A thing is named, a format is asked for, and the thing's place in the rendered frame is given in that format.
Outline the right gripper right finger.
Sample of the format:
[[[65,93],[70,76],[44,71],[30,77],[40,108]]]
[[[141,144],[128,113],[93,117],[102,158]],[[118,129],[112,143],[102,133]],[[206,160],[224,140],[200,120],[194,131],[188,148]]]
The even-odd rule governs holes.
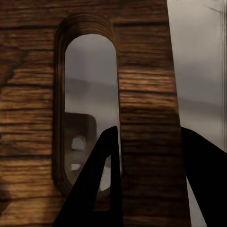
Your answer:
[[[227,153],[181,126],[186,177],[207,227],[227,227]]]

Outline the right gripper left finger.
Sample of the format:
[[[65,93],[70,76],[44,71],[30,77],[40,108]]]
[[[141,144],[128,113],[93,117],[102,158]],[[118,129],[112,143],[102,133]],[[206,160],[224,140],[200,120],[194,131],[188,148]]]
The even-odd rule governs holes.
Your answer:
[[[93,211],[111,156],[110,209]],[[123,227],[118,128],[103,131],[52,227]]]

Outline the cutting board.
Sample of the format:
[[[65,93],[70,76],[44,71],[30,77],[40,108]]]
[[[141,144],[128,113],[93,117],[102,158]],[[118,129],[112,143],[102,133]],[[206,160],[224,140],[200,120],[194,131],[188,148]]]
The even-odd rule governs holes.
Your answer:
[[[123,227],[192,227],[167,0],[0,0],[0,227],[52,227],[73,188],[65,52],[89,34],[116,49]]]

